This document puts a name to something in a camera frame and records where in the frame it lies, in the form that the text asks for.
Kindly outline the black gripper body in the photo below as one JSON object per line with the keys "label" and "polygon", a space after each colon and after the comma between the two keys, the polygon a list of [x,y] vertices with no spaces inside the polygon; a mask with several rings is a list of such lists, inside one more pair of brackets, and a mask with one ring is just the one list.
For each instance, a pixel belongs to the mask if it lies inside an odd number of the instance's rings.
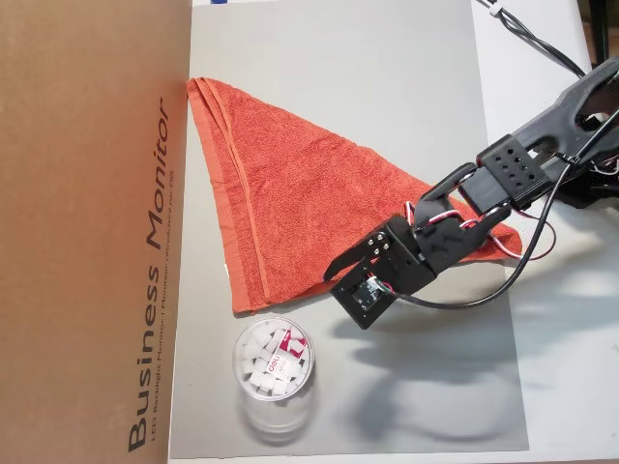
{"label": "black gripper body", "polygon": [[405,217],[391,217],[370,238],[372,272],[397,293],[414,294],[436,279]]}

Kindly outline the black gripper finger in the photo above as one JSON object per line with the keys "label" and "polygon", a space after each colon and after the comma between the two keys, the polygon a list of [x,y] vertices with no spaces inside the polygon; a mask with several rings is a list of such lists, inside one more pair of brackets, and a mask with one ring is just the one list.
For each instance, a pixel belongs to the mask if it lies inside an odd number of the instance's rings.
{"label": "black gripper finger", "polygon": [[357,245],[347,249],[337,256],[323,274],[324,281],[333,280],[341,271],[355,265],[364,259],[372,260],[390,248],[390,241],[384,231],[372,233]]}

